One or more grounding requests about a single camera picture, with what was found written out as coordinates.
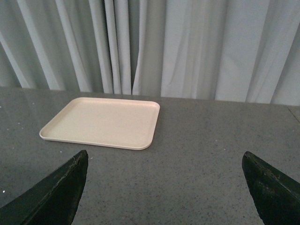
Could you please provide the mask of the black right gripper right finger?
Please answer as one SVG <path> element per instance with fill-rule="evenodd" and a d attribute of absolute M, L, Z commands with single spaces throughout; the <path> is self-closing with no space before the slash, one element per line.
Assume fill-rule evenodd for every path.
<path fill-rule="evenodd" d="M 265 225 L 300 223 L 300 184 L 247 151 L 242 169 L 259 217 Z"/>

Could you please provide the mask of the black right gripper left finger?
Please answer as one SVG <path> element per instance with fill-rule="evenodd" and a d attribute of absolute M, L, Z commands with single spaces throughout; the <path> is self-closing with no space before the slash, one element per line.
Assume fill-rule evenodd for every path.
<path fill-rule="evenodd" d="M 2 225 L 70 225 L 83 194 L 88 153 L 82 150 L 0 209 Z"/>

